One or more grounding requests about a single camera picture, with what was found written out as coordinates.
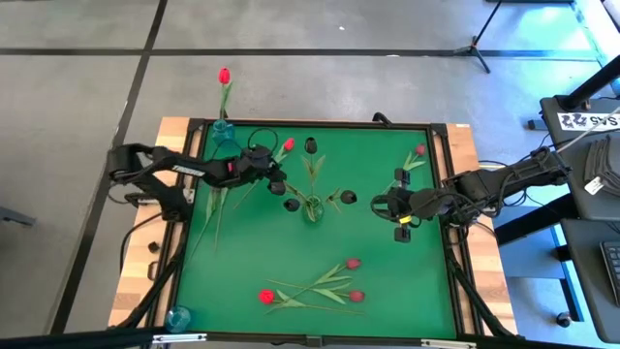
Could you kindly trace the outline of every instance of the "concrete floor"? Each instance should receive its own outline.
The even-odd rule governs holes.
[[[157,0],[0,1],[0,53],[143,48],[157,6]],[[453,49],[467,45],[492,8],[482,0],[178,0],[168,3],[155,48]],[[591,49],[569,5],[532,4],[504,5],[480,48]],[[38,218],[32,229],[0,223],[2,337],[43,333],[48,324],[139,60],[0,55],[0,205]],[[394,121],[470,123],[480,158],[510,162],[544,136],[523,128],[537,117],[539,99],[571,91],[600,69],[581,60],[487,62],[491,75],[474,58],[154,56],[126,142],[153,143],[165,115],[213,116],[217,72],[228,66],[232,117],[369,120],[382,111]],[[105,327],[120,240],[134,214],[106,204],[69,332]],[[537,336],[521,327],[525,305],[516,306],[521,333]]]

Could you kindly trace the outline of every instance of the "green felt surface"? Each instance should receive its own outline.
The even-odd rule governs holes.
[[[236,138],[245,146],[250,126],[236,126]],[[191,329],[228,333],[292,333],[312,335],[355,335],[386,337],[455,338],[450,290],[437,220],[424,222],[412,232],[410,243],[393,239],[394,224],[375,216],[370,200],[382,193],[402,167],[408,152],[426,143],[421,131],[273,128],[282,143],[295,139],[295,149],[282,162],[288,182],[310,193],[310,180],[301,156],[307,137],[317,140],[315,161],[325,155],[315,184],[315,193],[327,197],[337,187],[356,192],[353,205],[339,203],[342,213],[325,205],[325,216],[312,225],[302,218],[301,209],[286,211],[282,204],[292,195],[277,197],[266,189],[264,180],[237,209],[249,186],[229,192],[223,210],[217,250],[214,248],[217,212],[209,222],[197,252],[190,252],[201,233],[209,188],[201,182],[188,240],[188,253],[180,279],[177,304],[192,312]],[[253,143],[273,145],[273,135],[261,132]],[[215,146],[210,133],[204,158],[211,158]],[[234,147],[222,148],[217,156],[238,154]],[[412,170],[410,188],[433,186],[428,155],[426,163]],[[314,292],[297,299],[364,315],[351,315],[310,308],[277,309],[265,315],[269,305],[259,301],[261,289],[279,289],[288,295],[296,289],[273,285],[275,279],[309,285],[347,258],[362,261],[358,270],[339,275],[353,277],[348,290],[366,294],[361,303],[346,305]]]

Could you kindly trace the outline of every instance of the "sticker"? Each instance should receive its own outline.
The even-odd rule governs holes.
[[[398,223],[400,224],[407,224],[409,222],[411,222],[411,216],[402,217],[398,220]]]
[[[587,131],[608,116],[602,112],[558,112],[558,120],[564,131]],[[615,113],[596,128],[596,131],[620,129],[620,114]]]
[[[202,171],[194,170],[194,169],[188,169],[188,168],[180,166],[180,165],[172,166],[172,170],[173,171],[177,171],[177,172],[181,172],[182,174],[187,174],[187,175],[197,175],[197,176],[203,176],[204,175],[204,172],[202,172]]]
[[[601,178],[597,176],[596,178],[590,180],[590,182],[585,185],[585,191],[587,191],[591,195],[595,195],[603,187],[604,185],[601,183]]]

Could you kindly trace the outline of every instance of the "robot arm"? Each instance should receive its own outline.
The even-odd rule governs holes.
[[[152,162],[144,166],[139,154]],[[199,177],[215,188],[234,188],[266,177],[271,193],[283,195],[286,191],[286,174],[273,159],[271,150],[262,145],[241,149],[239,156],[208,161],[191,158],[163,146],[151,147],[139,143],[120,145],[108,153],[108,175],[112,181],[123,185],[132,183],[146,197],[156,199],[162,207],[164,220],[185,221],[190,215],[190,205],[183,189],[167,186],[154,175],[164,170]],[[136,201],[127,199],[137,205]]]
[[[519,161],[497,171],[476,170],[457,174],[443,181],[439,189],[406,189],[408,173],[396,170],[401,187],[390,188],[385,195],[371,202],[372,211],[381,218],[400,224],[396,239],[407,241],[407,227],[416,227],[419,220],[440,216],[455,227],[468,227],[481,214],[497,216],[504,198],[531,186],[561,185],[567,182],[572,170],[548,147],[533,151],[527,160]]]

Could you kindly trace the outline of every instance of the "wooden board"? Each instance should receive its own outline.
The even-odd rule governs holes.
[[[175,151],[182,151],[183,144],[187,135],[188,117],[164,117],[157,137],[157,145],[162,145]],[[469,125],[449,124],[449,146],[452,155],[452,165],[458,174],[464,171],[476,170],[479,167],[478,156],[474,147],[472,130]],[[446,177],[446,164],[443,162],[443,149],[438,136],[435,137],[437,156],[441,178]],[[191,155],[198,151],[198,137],[192,140]],[[158,177],[167,185],[172,185],[176,181],[176,174],[165,172],[158,174]],[[159,206],[143,206],[138,210],[136,223],[160,211]],[[480,219],[489,227],[492,227],[490,219],[484,217]],[[142,227],[132,235],[125,258],[125,266],[121,272],[118,288],[112,311],[108,320],[110,326],[122,322],[138,305],[142,297],[152,285],[146,274],[148,265],[153,261],[159,260],[159,254],[152,254],[148,251],[148,243],[156,241],[162,243],[166,223],[161,219]],[[172,238],[172,251],[178,242],[180,225],[176,225]],[[473,226],[468,237],[472,269],[476,282],[476,288],[487,303],[491,311],[500,319],[502,324],[511,332],[516,333],[516,324],[512,315],[511,301],[508,294],[508,287],[504,277],[502,263],[500,260],[499,249],[495,237],[484,228]],[[170,283],[162,292],[156,316],[156,325],[162,325],[164,314],[170,295]],[[460,299],[463,307],[463,316],[466,333],[473,333],[473,319],[467,296],[460,289]]]

